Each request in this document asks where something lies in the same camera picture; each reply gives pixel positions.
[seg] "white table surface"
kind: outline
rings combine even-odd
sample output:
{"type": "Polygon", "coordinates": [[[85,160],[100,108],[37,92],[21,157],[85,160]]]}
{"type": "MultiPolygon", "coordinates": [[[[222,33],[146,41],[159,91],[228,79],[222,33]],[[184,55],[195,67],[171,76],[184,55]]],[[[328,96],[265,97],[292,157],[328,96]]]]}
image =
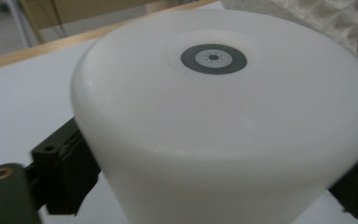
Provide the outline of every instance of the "white table surface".
{"type": "MultiPolygon", "coordinates": [[[[223,7],[219,2],[203,8],[223,7]]],[[[0,164],[28,165],[29,152],[73,116],[69,86],[76,62],[94,42],[0,67],[0,164]]],[[[358,224],[326,192],[294,224],[358,224]]],[[[45,224],[127,224],[103,175],[76,217],[48,216],[45,224]]]]}

